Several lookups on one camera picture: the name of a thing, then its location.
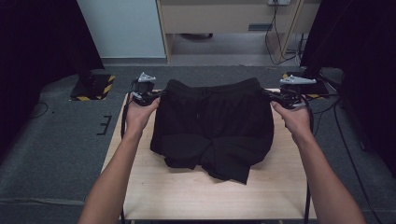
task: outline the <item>yellow black hazard tape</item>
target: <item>yellow black hazard tape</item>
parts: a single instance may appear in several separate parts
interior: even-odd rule
[[[90,100],[105,100],[108,93],[110,92],[111,86],[113,85],[116,76],[109,76],[106,86],[103,88],[103,92],[100,95],[88,96],[87,94],[70,95],[70,101],[90,101]]]

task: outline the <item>black shorts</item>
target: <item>black shorts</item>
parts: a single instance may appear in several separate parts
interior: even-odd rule
[[[151,150],[169,167],[201,165],[215,178],[246,184],[250,166],[264,159],[274,138],[270,99],[259,81],[192,88],[170,80],[165,91]]]

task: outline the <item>human arm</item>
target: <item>human arm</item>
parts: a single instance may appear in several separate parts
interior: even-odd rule
[[[359,206],[332,170],[312,134],[306,107],[288,110],[275,102],[272,106],[285,120],[299,148],[319,223],[366,223]]]
[[[156,99],[149,106],[140,106],[134,102],[129,104],[125,135],[107,167],[93,184],[78,223],[117,222],[140,137],[159,102]]]

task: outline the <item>wooden table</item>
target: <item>wooden table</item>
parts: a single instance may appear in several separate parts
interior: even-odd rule
[[[289,219],[304,218],[306,178],[297,146],[281,117],[273,111],[275,136],[264,161],[250,169],[247,184],[220,181],[200,166],[194,170],[166,166],[149,149],[155,112],[143,132],[129,179],[127,219]],[[120,117],[104,168],[120,143]],[[310,208],[310,218],[316,218]]]

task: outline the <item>white wall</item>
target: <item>white wall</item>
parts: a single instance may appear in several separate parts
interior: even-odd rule
[[[102,58],[165,58],[155,0],[78,0]]]

